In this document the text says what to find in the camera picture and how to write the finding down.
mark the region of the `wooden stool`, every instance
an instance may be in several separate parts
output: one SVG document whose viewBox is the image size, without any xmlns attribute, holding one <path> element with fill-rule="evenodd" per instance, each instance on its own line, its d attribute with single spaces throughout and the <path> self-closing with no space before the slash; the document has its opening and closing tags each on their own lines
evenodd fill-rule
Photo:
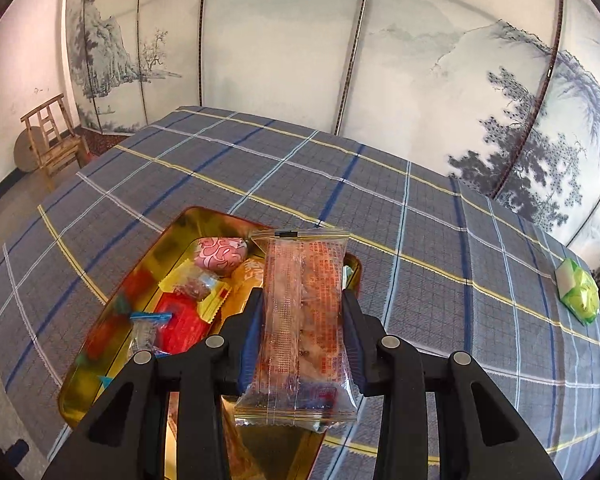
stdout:
<svg viewBox="0 0 600 480">
<path fill-rule="evenodd" d="M 66 108 L 64 108 L 63 98 L 64 94 L 58 94 L 56 97 L 49 99 L 49 101 L 42 103 L 39 107 L 34 108 L 20 119 L 27 127 L 27 135 L 29 136 L 33 155 L 38 167 L 45 173 L 49 189 L 54 188 L 52 177 L 61 171 L 62 168 L 67 167 L 74 160 L 78 162 L 80 167 L 83 167 L 88 162 L 89 149 L 87 143 L 81 136 L 75 133 L 71 117 L 69 117 Z M 56 120 L 51 111 L 51 106 L 54 103 L 58 104 L 60 112 L 64 117 L 64 123 L 68 131 L 68 135 L 65 137 L 60 135 L 61 132 L 58 130 Z M 46 110 L 46 117 L 43 117 L 40 113 L 42 110 Z M 31 126 L 30 118 L 33 115 L 38 117 L 40 130 L 42 131 L 42 146 L 40 146 L 40 135 L 35 136 L 33 130 L 35 126 Z"/>
</svg>

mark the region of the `round wooden board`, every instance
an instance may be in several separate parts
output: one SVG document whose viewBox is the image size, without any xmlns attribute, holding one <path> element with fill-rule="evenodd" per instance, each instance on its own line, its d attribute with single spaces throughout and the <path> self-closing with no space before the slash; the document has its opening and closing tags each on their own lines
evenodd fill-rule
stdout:
<svg viewBox="0 0 600 480">
<path fill-rule="evenodd" d="M 42 130 L 38 126 L 32 126 L 31 132 L 33 133 L 34 142 L 38 146 L 38 151 L 46 151 L 46 147 L 42 140 Z M 16 143 L 13 147 L 13 161 L 16 163 L 16 167 L 25 173 L 30 173 L 38 168 L 38 163 L 36 162 L 36 157 L 33 155 L 26 128 L 20 132 L 20 135 L 16 139 Z"/>
</svg>

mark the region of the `plaid tablecloth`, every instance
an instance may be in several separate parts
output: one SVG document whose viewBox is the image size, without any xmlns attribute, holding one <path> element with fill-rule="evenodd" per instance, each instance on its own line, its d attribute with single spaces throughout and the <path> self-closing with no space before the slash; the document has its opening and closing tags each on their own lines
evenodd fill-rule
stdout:
<svg viewBox="0 0 600 480">
<path fill-rule="evenodd" d="M 145 127 L 50 195 L 0 258 L 0 374 L 53 456 L 68 434 L 64 374 L 109 294 L 184 208 L 273 226 L 351 231 L 360 304 L 421 351 L 470 352 L 563 476 L 600 453 L 600 317 L 560 304 L 554 269 L 577 257 L 454 179 L 294 124 L 185 107 Z M 433 398 L 429 469 L 438 476 Z M 312 479 L 370 479 L 381 399 L 328 434 Z"/>
</svg>

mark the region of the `wrapped candy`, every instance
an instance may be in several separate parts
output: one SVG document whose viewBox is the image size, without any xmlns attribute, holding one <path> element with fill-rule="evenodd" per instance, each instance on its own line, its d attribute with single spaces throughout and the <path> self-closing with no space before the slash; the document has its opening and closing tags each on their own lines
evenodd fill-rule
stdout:
<svg viewBox="0 0 600 480">
<path fill-rule="evenodd" d="M 165 326 L 171 319 L 168 312 L 133 312 L 129 316 L 133 323 L 131 329 L 131 343 L 126 353 L 128 359 L 141 350 L 148 350 L 156 356 L 164 354 L 160 350 L 160 341 L 157 338 L 158 329 Z"/>
<path fill-rule="evenodd" d="M 210 325 L 200 319 L 196 307 L 196 302 L 189 296 L 174 292 L 162 294 L 155 311 L 171 314 L 171 320 L 158 329 L 163 351 L 169 354 L 186 352 L 206 337 Z"/>
<path fill-rule="evenodd" d="M 193 262 L 218 276 L 229 276 L 247 257 L 242 238 L 199 238 L 194 242 Z"/>
<path fill-rule="evenodd" d="M 240 314 L 247 304 L 251 289 L 262 286 L 264 261 L 260 258 L 244 260 L 231 275 L 232 290 L 220 309 L 222 323 L 234 314 Z"/>
<path fill-rule="evenodd" d="M 583 325 L 592 323 L 600 312 L 598 286 L 591 275 L 570 258 L 555 271 L 560 301 Z"/>
<path fill-rule="evenodd" d="M 163 292 L 185 294 L 198 302 L 198 314 L 211 323 L 231 291 L 231 286 L 221 281 L 209 270 L 201 269 L 191 260 L 184 260 L 158 284 Z"/>
</svg>

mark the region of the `candy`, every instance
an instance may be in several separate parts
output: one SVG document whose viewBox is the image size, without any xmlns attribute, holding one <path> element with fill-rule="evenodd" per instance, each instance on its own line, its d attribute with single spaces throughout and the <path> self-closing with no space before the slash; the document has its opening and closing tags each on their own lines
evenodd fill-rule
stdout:
<svg viewBox="0 0 600 480">
<path fill-rule="evenodd" d="M 134 324 L 131 330 L 131 343 L 126 356 L 131 359 L 133 354 L 141 350 L 160 352 L 160 340 L 157 338 L 158 329 L 171 320 L 168 312 L 132 312 L 129 319 Z"/>
<path fill-rule="evenodd" d="M 160 348 L 169 354 L 186 352 L 209 332 L 209 323 L 200 319 L 196 302 L 188 296 L 165 292 L 155 311 L 171 314 L 171 320 L 158 329 Z"/>
<path fill-rule="evenodd" d="M 244 260 L 231 275 L 232 291 L 222 304 L 220 316 L 222 322 L 234 314 L 240 314 L 247 304 L 251 289 L 262 286 L 264 279 L 264 261 L 259 258 Z"/>
<path fill-rule="evenodd" d="M 163 292 L 186 294 L 198 302 L 200 318 L 211 323 L 231 291 L 214 273 L 184 260 L 158 284 Z"/>
<path fill-rule="evenodd" d="M 218 276 L 229 276 L 247 256 L 242 238 L 200 238 L 194 242 L 193 262 Z"/>
</svg>

